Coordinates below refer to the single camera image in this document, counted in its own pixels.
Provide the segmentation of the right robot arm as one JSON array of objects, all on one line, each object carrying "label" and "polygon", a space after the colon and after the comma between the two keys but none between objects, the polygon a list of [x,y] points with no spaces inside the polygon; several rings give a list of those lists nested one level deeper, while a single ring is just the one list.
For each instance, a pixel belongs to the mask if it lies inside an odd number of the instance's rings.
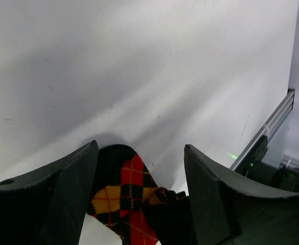
[{"label": "right robot arm", "polygon": [[242,175],[258,183],[277,189],[299,192],[299,170],[283,165],[273,167],[261,161],[250,162]]}]

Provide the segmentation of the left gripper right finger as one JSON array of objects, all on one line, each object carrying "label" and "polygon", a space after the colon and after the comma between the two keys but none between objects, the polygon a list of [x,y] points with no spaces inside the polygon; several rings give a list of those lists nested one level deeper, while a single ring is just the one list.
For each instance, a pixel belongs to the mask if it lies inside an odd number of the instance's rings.
[{"label": "left gripper right finger", "polygon": [[270,187],[184,148],[198,244],[299,244],[299,192]]}]

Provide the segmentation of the black orange argyle sock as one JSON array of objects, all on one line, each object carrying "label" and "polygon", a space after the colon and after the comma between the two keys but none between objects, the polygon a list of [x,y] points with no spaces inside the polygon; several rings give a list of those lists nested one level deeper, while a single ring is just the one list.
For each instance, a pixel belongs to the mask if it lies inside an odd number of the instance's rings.
[{"label": "black orange argyle sock", "polygon": [[183,197],[184,192],[157,186],[134,149],[115,144],[99,150],[86,213],[114,231],[123,244],[157,244],[143,207]]}]

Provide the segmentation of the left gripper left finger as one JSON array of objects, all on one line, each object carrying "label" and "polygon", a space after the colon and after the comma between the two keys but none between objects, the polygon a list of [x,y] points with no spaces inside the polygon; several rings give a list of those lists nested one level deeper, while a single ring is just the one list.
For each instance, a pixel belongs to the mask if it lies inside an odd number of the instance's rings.
[{"label": "left gripper left finger", "polygon": [[0,182],[0,244],[78,244],[98,144]]}]

